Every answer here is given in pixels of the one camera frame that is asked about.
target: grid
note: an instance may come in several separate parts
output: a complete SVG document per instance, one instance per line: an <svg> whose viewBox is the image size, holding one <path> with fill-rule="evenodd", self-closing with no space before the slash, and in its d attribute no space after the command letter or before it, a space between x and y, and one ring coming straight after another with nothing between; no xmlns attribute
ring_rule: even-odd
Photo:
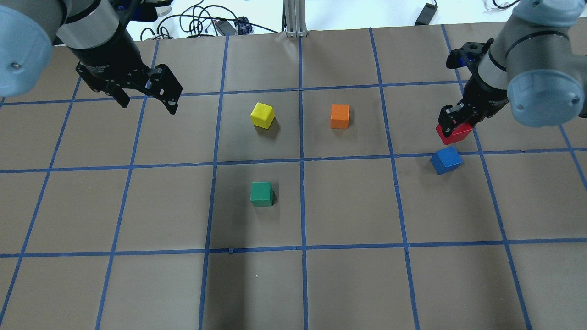
<svg viewBox="0 0 587 330"><path fill-rule="evenodd" d="M447 50L451 49L451 45L447 36L447 32L444 26L442 26L444 38L447 44ZM410 242L406 232L406 224L404 221L403 215L403 207L402 207L402 194L401 194L401 187L398 182L397 178L397 167L396 167L396 159L405 158L405 157L431 157L431 153L410 153L410 154L396 154L394 152L392 137L390 135L390 128L389 122L387 119L387 106L386 106L386 98L384 95L384 87L393 87L393 86L413 86L413 85L445 85L445 84L458 84L461 92L463 91L463 83L466 83L465 80L462 80L460 74L457 70L456 73L456 80L449 80L449 81L436 81L436 82L410 82L410 83L383 83L382 81L382 73L379 63L379 58L377 54L377 46L375 42L375 38L373 36L373 30L369 29L370 35L370 42L373 51L373 57L375 59L376 71L377 71L377 79L378 84L371 84L371 85L347 85L347 86L324 86L324 87L304 87L303 86L303 61L302 61L302 39L298 41L298 60L299 60L299 87L294 89L268 89L268 90L241 90L241 91L225 91L224 84L225 84L225 76L226 76L226 68L227 68L227 55L228 55L228 48L229 48L229 41L230 37L227 36L224 42L224 54L223 54L223 61L222 61L222 75L221 75L221 84L220 84L220 91L219 92L204 92L204 93L186 93L183 94L182 97L197 97L197 96L218 96L218 112L217 112L217 125L215 128L215 142L214 142L214 158L212 162L202 162L202 163L170 163L170 164L141 164L135 165L134 158L137 151L137 144L139 142L139 136L141 131L141 125L143 121L143 115L147 103L147 97L142 96L133 96L132 99L142 99L142 106L139 116L139 121L137 124L136 134L134 138L134 145L132 149L132 154L130 158L129 165L126 166L93 166L93 167L53 167L55 162L55 158L57 156L57 152L61 143L61 139L63 137L63 132L65 131L65 127L68 123L69 114L71 113L71 109L75 102L97 102L103 100L110 100L110 98L96 98L96 99L76 99L77 90L80 86L80 79L77 80L76 87L74 89L72 98L69 100L52 100L52 101L34 101L34 102L6 102L3 98L0 101L0 111L2 107L14 106L14 105L32 105L32 104L49 104L49 103L68 103L69 107L63 121L63 125L61 127L61 131L59 134L59 138L57 140L57 144L53 151L53 155L49 164L49 167L42 168L42 169L16 169L16 170L0 170L0 174L8 174L8 173L33 173L33 172L42 172L46 173L45 179L42 184L41 193L38 197L38 201L36 203L35 211L31 219L31 223L28 227L28 231L26 233L25 240L22 244L22 249L18 254L0 254L0 258L18 258L16 263L16 268L14 270L14 274L11 279L11 283L8 289L8 293L4 299L4 304L2 306L2 311L0 312L0 325L6 313L7 306L10 302L11 294L13 287L15 285L15 281L19 274L19 268L21 262L24 258L38 258L38 257L76 257L76 256L108 256L109 262L106 271L106 278L104 279L104 285L102 290L102 296L100 299L100 307L98 311L98 317L96 320L96 329L100 328L100 322L102 318L102 312L104 307L104 302L106 299L107 289L109 285L110 273L112 270L112 264L115 256L118 255L170 255L170 254L201 254L204 256L204 264L203 264L203 273L202 273L202 283L201 283L201 297L200 297L200 310L199 310L199 319L198 325L201 329L203 327L203 317L204 317L204 303L205 303L205 295L206 295L206 287L207 287L207 275L208 275L208 259L210 254L228 254L228 253L251 253L251 252L264 252L264 251L302 251L302 272L303 272L303 324L305 329L311 328L311 324L309 324L309 317L308 317L308 266L306 261L307 251L309 250L340 250L340 249L388 249L388 248L397 248L397 249L404 249L405 250L405 263L406 263L406 270L407 270L407 279L408 279L408 286L409 286L409 293L410 293L410 300L411 300L411 308L413 312L413 319L414 319L414 326L416 329L420 329L419 324L419 316L416 304L416 294L414 291L414 281L412 276L412 267L411 267L411 260L410 260L410 248L414 247L461 247L461 246L484 246L484 245L503 245L505 247L508 262L510 264L511 275L514 280L515 289L518 295L519 304L522 309L522 314L524 317L525 325L528 329L532 328L531 320L528 316L528 311L525 305L523 292L521 290L520 284L518 282L518 275L516 272L516 267L514 264L514 260L512 258L512 254L510 251L511 245L519 245L519 244L553 244L553 243L585 243L587 242L587 237L576 237L576 238L542 238L542 239L522 239L522 240L509 240L507 234L504 229L504 225L500 215L500 207L497 202L497 198L495 196L495 191L492 186L492 180L490 171L487 167L485 162L485 155L488 154L517 154L517 153L569 153L572 156L572 159L576 165L576 169L579 173L579 176L582 180L582 184L587 190L587 180L585 178L585 173L581 168L579 160L576 156L576 151L587 151L587 148L575 148L571 145L569 138L566 135L566 132L562 126L559 127L561 134L563 135L564 141L567 145L567 148L563 149L537 149L537 150L500 150L500 151L484 151L477 131L474 131L474 138L475 143L477 145L477 151L462 151L460 152L461 155L473 155L479 156L481 159L481 163L483 165L483 170L485 174L485 179L487 181L487 185L491 194L491 199L493 202L493 206L495 209L495 213L497 215L498 225L500 226L501 230L501 240L490 240L490 241L452 241L452 242ZM157 41L155 45L155 51L153 56L153 61L151 63L151 67L154 66L157 58L157 51L158 51L159 42ZM383 118L384 118L384 125L386 130L386 139L387 145L389 148L389 154L374 154L368 156L336 156L336 157L305 157L304 155L304 133L303 133L303 93L309 90L328 90L328 89L358 89L358 88L366 88L366 87L378 87L380 92L380 98L382 103L383 109ZM243 161L218 161L218 141L220 138L220 126L221 126L221 113L222 113L222 101L224 95L233 95L233 94L246 94L246 93L279 93L279 92L298 92L299 95L299 122L300 122L300 135L299 135L299 147L300 153L299 158L295 159L269 159L269 160L243 160ZM390 165L392 168L393 173L393 182L394 182L394 193L397 200L397 208L399 211L399 219L400 219L400 226L402 232L402 243L389 243L389 244L332 244L332 245L307 245L306 243L306 221L305 221L305 189L304 189L304 169L306 162L313 162L313 161L339 161L339 160L361 160L361 159L389 159ZM289 246L274 246L274 247L256 247L256 248L211 248L210 247L210 240L211 240L211 230L212 230L212 216L214 211L214 200L215 200L215 185L216 185L216 177L217 177L217 169L218 166L230 166L236 164L260 164L260 163L299 163L299 175L300 175L300 189L301 189L301 245L289 245ZM126 204L126 198L129 191L129 185L131 182L131 176L133 174L134 169L147 169L147 168L156 168L156 167L197 167L197 166L212 166L213 173L212 173L212 185L210 191L210 205L208 209L208 224L207 224L207 233L205 239L205 248L203 249L189 249L189 250L150 250L150 251L116 251L117 240L120 231L120 225L123 219L124 208ZM41 201L43 199L43 195L49 181L49 177L53 172L60 172L60 171L89 171L89 170L127 170L127 179L126 185L124 187L124 193L122 202L120 205L120 211L118 216L118 221L116 224L116 229L114 232L114 239L112 242L112 248L110 251L91 251L91 252L25 252L26 247L28 245L29 237L31 236L31 232L33 230L33 226L35 225L35 220L37 213L39 211L39 207L41 205Z"/></svg>

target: blue tape line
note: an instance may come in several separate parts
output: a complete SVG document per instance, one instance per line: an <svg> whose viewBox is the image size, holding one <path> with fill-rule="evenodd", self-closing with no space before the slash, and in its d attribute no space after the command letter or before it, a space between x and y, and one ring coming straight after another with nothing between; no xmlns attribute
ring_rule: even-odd
<svg viewBox="0 0 587 330"><path fill-rule="evenodd" d="M444 27L444 25L441 25L441 28L442 28L442 32L444 35L444 40L446 41L446 45L448 47L448 51L450 52L450 51L452 51L452 47L450 45L450 41L449 41L448 35L446 33L446 28ZM461 89L461 94L464 94L464 86L461 81L461 75L459 74L458 69L455 69L454 72L457 75L457 80L459 81L458 85ZM493 202L493 207L495 209L495 216L497 217L497 223L500 226L501 238L504 242L505 253L507 254L508 262L510 264L510 270L511 270L512 277L514 280L515 290L518 295L520 308L522 309L522 315L524 316L524 322L526 324L526 328L528 330L531 330L532 324L530 323L530 318L528 316L528 310L526 309L526 303L524 301L524 296L522 295L522 289L519 285L518 273L516 272L516 269L515 269L514 259L511 254L510 245L508 244L508 237L505 233L504 223L501 218L500 207L497 204L497 198L495 196L495 191L493 189L493 184L491 182L491 176L489 174L489 169L487 168L487 163L485 162L485 155L484 155L483 148L481 147L481 140L479 139L479 135L477 134L477 129L473 129L473 135L475 137L475 143L477 144L477 149L479 150L479 157L481 158L481 164L483 165L483 172L485 173L485 179L487 180L487 186L489 187L489 192L491 194L491 200Z"/></svg>
<svg viewBox="0 0 587 330"><path fill-rule="evenodd" d="M181 94L181 97L184 97L184 96L216 96L216 95L220 95L220 92L185 93L185 94Z"/></svg>
<svg viewBox="0 0 587 330"><path fill-rule="evenodd" d="M48 172L49 169L0 170L0 174Z"/></svg>
<svg viewBox="0 0 587 330"><path fill-rule="evenodd" d="M205 161L202 163L169 163L169 164L144 164L134 165L135 169L155 169L161 167L198 167L198 166L212 166L214 163Z"/></svg>
<svg viewBox="0 0 587 330"><path fill-rule="evenodd" d="M219 161L219 166L225 165L243 165L243 164L268 164L268 163L297 163L297 158L285 158L285 159L259 159L259 160L230 160L230 161Z"/></svg>
<svg viewBox="0 0 587 330"><path fill-rule="evenodd" d="M183 250L148 250L148 251L116 251L116 255L169 255L169 254L202 254L203 248L192 248Z"/></svg>
<svg viewBox="0 0 587 330"><path fill-rule="evenodd" d="M403 243L380 243L380 244L328 244L309 245L308 250L356 250L364 248L403 248Z"/></svg>
<svg viewBox="0 0 587 330"><path fill-rule="evenodd" d="M531 245L531 244L569 244L569 243L587 243L587 237L569 237L569 238L532 238L525 240L508 240L510 245ZM499 241L450 241L450 242L417 242L409 243L410 248L420 247L466 247L466 246L490 246L503 245L503 240ZM170 254L227 254L232 250L233 253L256 253L256 252L279 252L279 251L301 251L301 250L359 250L359 249L388 249L403 248L403 243L372 243L372 244L328 244L328 245L286 245L274 247L255 247L255 248L196 248L182 250L139 250L139 251L116 251L115 255L170 255ZM79 252L30 252L24 253L23 258L43 258L43 257L99 257L108 256L110 251L79 251ZM19 253L0 254L0 258L18 258Z"/></svg>
<svg viewBox="0 0 587 330"><path fill-rule="evenodd" d="M302 225L302 302L303 302L303 328L308 330L308 256L306 251L306 193L304 181L304 153L303 153L303 48L302 38L298 37L298 69L299 69L299 187L300 187L300 219Z"/></svg>
<svg viewBox="0 0 587 330"><path fill-rule="evenodd" d="M51 172L73 172L73 171L104 171L104 170L128 170L130 166L86 166L86 167L60 167L51 169Z"/></svg>
<svg viewBox="0 0 587 330"><path fill-rule="evenodd" d="M587 151L587 148L572 148L572 151ZM522 154L522 153L561 153L569 152L569 149L533 149L533 150L499 150L499 151L483 151L484 154ZM479 151L460 151L461 156L479 155ZM414 157L432 157L434 153L407 153L395 154L395 158L414 158ZM358 160L358 159L387 159L391 158L386 154L362 155L362 156L333 156L333 157L309 157L304 158L304 161L330 161L330 160ZM242 164L266 164L266 163L297 163L300 159L286 158L286 159L259 159L259 160L230 160L219 161L219 166L226 165L242 165ZM153 169L159 167L195 167L195 166L212 166L214 163L205 161L202 163L167 163L167 164L140 164L133 165L134 169ZM67 172L67 171L102 171L102 170L127 170L128 165L114 165L114 166L87 166L87 167L57 167L51 169L51 172ZM0 174L10 173L36 173L47 172L49 169L17 169L17 170L0 170Z"/></svg>
<svg viewBox="0 0 587 330"><path fill-rule="evenodd" d="M521 154L521 153L562 153L568 152L568 149L530 149L530 150L501 150L501 151L485 151L483 154Z"/></svg>
<svg viewBox="0 0 587 330"><path fill-rule="evenodd" d="M343 85L343 86L324 86L324 87L305 87L303 90L332 90L332 89L357 89L357 88L374 88L379 87L377 84L369 85Z"/></svg>
<svg viewBox="0 0 587 330"><path fill-rule="evenodd" d="M11 279L10 285L8 287L8 292L6 293L6 298L4 299L4 303L2 304L2 311L0 311L0 326L2 326L2 321L4 320L4 315L5 315L6 309L8 307L8 302L10 300L10 296L12 295L12 290L14 289L14 283L16 282L16 277L18 276L18 272L21 269L22 259L25 254L25 251L26 251L26 246L29 244L29 239L30 239L31 233L33 231L33 226L35 225L37 215L39 214L39 207L41 206L41 201L43 200L43 195L45 194L45 190L47 188L47 182L49 181L49 176L51 175L51 169L53 168L53 164L55 163L55 158L57 157L57 151L59 150L61 140L63 139L63 132L65 131L65 126L68 123L69 114L72 111L73 101L75 100L75 96L77 95L77 90L79 88L79 84L80 84L81 80L82 80L82 78L77 79L75 89L73 90L72 98L69 100L68 111L65 114L65 118L63 119L63 125L61 125L61 131L59 132L59 137L57 138L57 142L55 143L55 149L53 150L53 155L51 156L49 168L47 170L47 174L45 175L45 180L43 181L43 186L41 187L41 192L39 193L39 198L37 199L37 203L35 205L35 211L33 212L33 216L31 218L31 222L29 224L29 228L26 231L25 241L22 243L21 252L20 252L18 260L16 262L16 267L14 269L14 273L12 274L12 279Z"/></svg>
<svg viewBox="0 0 587 330"><path fill-rule="evenodd" d="M26 101L26 102L5 102L5 106L22 106L22 105L48 105L52 103L70 103L69 100L50 100L50 101Z"/></svg>
<svg viewBox="0 0 587 330"><path fill-rule="evenodd" d="M383 87L396 87L396 86L425 86L425 85L448 85L453 83L459 83L458 80L441 80L437 82L410 82L410 83L384 83Z"/></svg>
<svg viewBox="0 0 587 330"><path fill-rule="evenodd" d="M367 156L333 156L333 157L311 157L304 158L304 161L325 161L325 160L357 160L357 159L389 159L388 154L375 154Z"/></svg>
<svg viewBox="0 0 587 330"><path fill-rule="evenodd" d="M155 59L157 58L157 52L159 50L159 40L155 43L155 51L153 53L153 60L151 61L151 68L155 67ZM110 274L112 273L112 264L114 262L114 256L116 255L116 244L118 243L118 236L120 234L120 225L122 224L122 218L124 216L124 208L126 206L126 198L129 193L130 180L133 175L134 158L137 153L137 146L139 145L139 136L141 133L141 126L143 124L143 116L145 112L145 106L147 105L147 96L143 96L143 104L141 105L141 112L139 114L139 121L137 123L137 130L134 135L133 151L130 155L129 173L126 177L126 183L124 185L124 193L122 194L122 202L120 203L120 211L118 220L116 221L116 229L114 230L114 238L112 239L112 248L110 249L110 257L108 259L108 266L106 267L106 276L104 277L104 286L102 287L102 295L100 297L100 305L98 307L98 315L96 317L96 330L100 329L102 322L102 312L104 311L104 302L106 301L106 292L108 291L108 284L110 282Z"/></svg>
<svg viewBox="0 0 587 330"><path fill-rule="evenodd" d="M220 123L222 119L222 100L224 98L224 81L226 78L226 62L228 59L228 41L230 33L226 35L224 42L224 57L222 59L222 75L220 80L220 93L218 94L218 115L216 119L216 136L214 140L214 169L212 171L212 188L210 189L210 205L208 207L208 227L206 229L206 250L210 249L212 234L212 217L214 213L214 195L216 190L216 175L218 170L218 140L220 139ZM204 323L204 303L206 296L206 282L208 279L208 259L210 253L204 253L204 266L202 268L202 286L200 290L200 310L198 316L198 329L202 329Z"/></svg>
<svg viewBox="0 0 587 330"><path fill-rule="evenodd" d="M234 94L258 94L258 93L279 93L279 92L297 92L297 88L280 88L280 89L255 89L255 90L235 90L232 92L224 92L225 95Z"/></svg>
<svg viewBox="0 0 587 330"><path fill-rule="evenodd" d="M575 152L573 151L573 147L571 146L571 141L569 140L569 137L566 135L565 129L562 127L562 125L558 126L561 130L562 133L562 137L565 139L565 143L568 147L568 149L566 151L571 153L571 156L573 157L573 161L575 162L575 166L577 167L577 172L579 172L579 177L581 177L581 181L583 182L583 186L585 187L585 190L587 190L587 180L585 180L585 173L583 172L583 169L581 168L581 164L579 163L579 159L577 158L577 155L575 155Z"/></svg>
<svg viewBox="0 0 587 330"><path fill-rule="evenodd" d="M509 244L557 244L557 243L587 243L587 237L571 238L537 238L532 240L509 240Z"/></svg>
<svg viewBox="0 0 587 330"><path fill-rule="evenodd" d="M410 247L470 247L485 245L503 245L503 243L503 241L424 242L410 243Z"/></svg>
<svg viewBox="0 0 587 330"><path fill-rule="evenodd" d="M25 258L45 258L45 257L100 257L110 255L108 251L89 251L89 252L32 252L25 253Z"/></svg>
<svg viewBox="0 0 587 330"><path fill-rule="evenodd" d="M389 132L389 122L387 120L387 106L385 103L385 94L383 93L383 81L381 78L381 68L379 66L379 57L377 55L377 47L375 45L375 37L373 36L373 29L369 28L369 36L371 38L371 46L373 48L373 56L375 57L375 68L377 69L377 80L379 82L379 94L381 96L381 106L383 109L383 122L385 123L385 134L387 136L387 146L389 147L389 154L394 155L393 152L393 145L392 145L392 137ZM411 300L411 310L414 316L414 326L416 330L420 329L420 321L418 318L418 308L416 304L416 293L414 290L414 279L411 273L411 261L410 261L410 246L407 239L406 233L406 223L404 220L403 214L403 207L402 207L402 195L400 194L400 187L397 181L397 171L396 171L396 161L395 157L391 157L392 163L392 173L393 173L393 184L395 186L396 191L396 201L397 201L397 210L400 217L400 226L402 228L402 243L403 248L405 249L406 253L406 272L407 272L407 281L410 290L410 300Z"/></svg>

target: black cable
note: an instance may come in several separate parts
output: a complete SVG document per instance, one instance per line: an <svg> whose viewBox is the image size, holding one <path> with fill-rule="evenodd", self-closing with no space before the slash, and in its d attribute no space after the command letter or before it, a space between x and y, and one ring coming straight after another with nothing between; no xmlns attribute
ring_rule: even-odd
<svg viewBox="0 0 587 330"><path fill-rule="evenodd" d="M238 19L238 17L235 15L235 13L232 12L232 10L230 10L230 9L228 9L226 7L223 7L223 6L219 6L219 5L207 5L200 12L200 16L202 16L202 13L204 12L205 9L212 8L212 7L222 8L222 9L226 10L227 12L231 13L234 16L234 19Z"/></svg>
<svg viewBox="0 0 587 330"><path fill-rule="evenodd" d="M161 35L167 36L167 39L171 39L171 36L169 35L169 30L165 26L161 27Z"/></svg>
<svg viewBox="0 0 587 330"><path fill-rule="evenodd" d="M497 2L495 2L495 0L492 0L492 1L493 1L493 4L499 9L508 9L509 7L512 7L519 2L519 0L515 0L514 2L512 2L509 5L501 6L501 5L498 5Z"/></svg>
<svg viewBox="0 0 587 330"><path fill-rule="evenodd" d="M168 20L168 19L171 19L171 18L174 18L174 17L191 17L191 18L193 18L193 19L195 19L195 18L200 18L200 19L202 19L202 20L201 20L201 21L199 21L199 22L204 22L204 21L206 21L207 19L217 19L217 20L221 20L221 21L238 21L238 19L231 19L231 18L221 18L221 17L216 17L216 16L211 16L211 17L205 17L205 18L203 18L203 17L201 17L201 16L192 16L192 15L186 15L186 14L175 14L175 15L169 15L169 16L165 17L164 19L162 19L162 20L161 20L161 22L159 22L159 24L157 25L157 32L159 32L159 33L160 33L160 31L161 31L161 26L163 25L163 23L164 23L166 20ZM278 33L278 32L277 32L277 31L275 31L275 30L272 30L272 29L266 28L266 27L264 27L264 26L261 26L261 25L257 25L257 24L253 24L253 23L249 23L249 24L250 24L250 25L252 25L252 26L256 26L256 27L258 27L258 28L261 28L261 29L264 29L264 30L267 30L267 31L273 32L273 33Z"/></svg>
<svg viewBox="0 0 587 330"><path fill-rule="evenodd" d="M141 31L141 41L143 41L143 33L145 33L145 31L150 31L153 34L153 37L155 38L156 34L155 34L155 31L153 31L153 29L151 29L151 28L144 28Z"/></svg>

